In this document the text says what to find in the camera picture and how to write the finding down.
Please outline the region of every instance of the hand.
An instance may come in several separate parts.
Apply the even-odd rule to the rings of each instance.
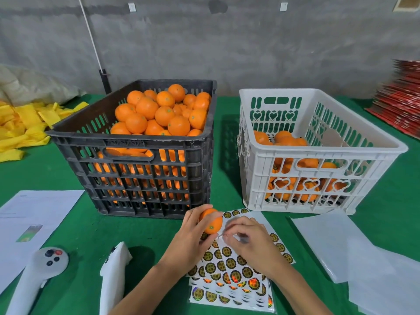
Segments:
[[[197,224],[200,214],[212,207],[212,205],[202,205],[185,213],[181,228],[173,237],[158,265],[170,268],[172,274],[181,278],[198,263],[218,236],[218,233],[210,234],[200,243],[206,227],[223,214],[223,212],[210,213]]]
[[[234,234],[245,234],[248,243],[236,240]],[[240,217],[232,220],[223,232],[223,240],[231,246],[236,254],[241,255],[248,264],[258,272],[273,279],[280,268],[288,267],[270,238],[265,226],[254,218]]]

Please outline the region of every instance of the white controller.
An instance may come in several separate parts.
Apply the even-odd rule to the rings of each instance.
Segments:
[[[22,273],[6,315],[29,314],[39,289],[48,279],[64,272],[67,265],[68,255],[62,249],[45,247],[36,251]]]
[[[111,250],[111,254],[102,265],[101,298],[99,315],[108,313],[123,299],[126,281],[126,265],[133,257],[124,242],[120,242]]]

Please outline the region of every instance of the black pole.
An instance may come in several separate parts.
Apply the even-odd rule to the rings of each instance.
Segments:
[[[101,75],[102,85],[104,86],[105,94],[109,94],[112,92],[111,85],[109,84],[108,75],[106,73],[105,68],[103,70],[99,70],[99,74]]]

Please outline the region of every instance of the green tablecloth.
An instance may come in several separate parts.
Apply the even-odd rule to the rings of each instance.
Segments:
[[[99,95],[85,95],[81,100],[94,102]],[[420,143],[363,110],[360,101],[338,98],[369,121],[391,133],[409,146],[398,157],[357,208],[351,219],[370,241],[420,261],[418,234],[420,210]],[[211,203],[219,210],[243,208],[237,160],[236,135],[239,127],[238,97],[220,97],[214,122],[215,151]],[[76,176],[55,144],[27,148],[24,160],[0,163],[0,205],[19,190],[82,189]],[[357,314],[357,307],[348,301],[347,283],[334,284],[288,217],[302,214],[265,212],[316,294],[334,314]],[[67,270],[50,280],[43,289],[32,315],[97,314],[102,278],[99,270],[111,247],[125,241],[133,255],[126,268],[126,292],[129,292],[165,252],[181,225],[180,220],[133,217],[107,217],[96,212],[85,193],[45,246],[58,246],[70,254]],[[0,296],[0,314],[11,299],[17,279]],[[274,289],[278,314],[292,314],[278,289]],[[189,304],[188,280],[181,279],[167,294],[156,314],[249,314],[248,311]]]

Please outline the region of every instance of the white plastic crate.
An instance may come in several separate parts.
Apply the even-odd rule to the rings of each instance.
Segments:
[[[239,95],[242,196],[251,210],[325,213],[339,207],[354,214],[397,156],[408,150],[404,143],[318,89],[241,89]],[[272,142],[277,132],[286,130],[295,138],[305,138],[308,146],[261,145],[254,130],[267,133]],[[282,161],[277,166],[279,172],[273,173],[276,158]],[[285,167],[286,158],[293,159],[290,168]],[[307,158],[318,159],[318,167],[297,165]],[[321,168],[324,162],[338,168]],[[268,189],[270,179],[272,190]],[[304,186],[300,191],[299,181]]]

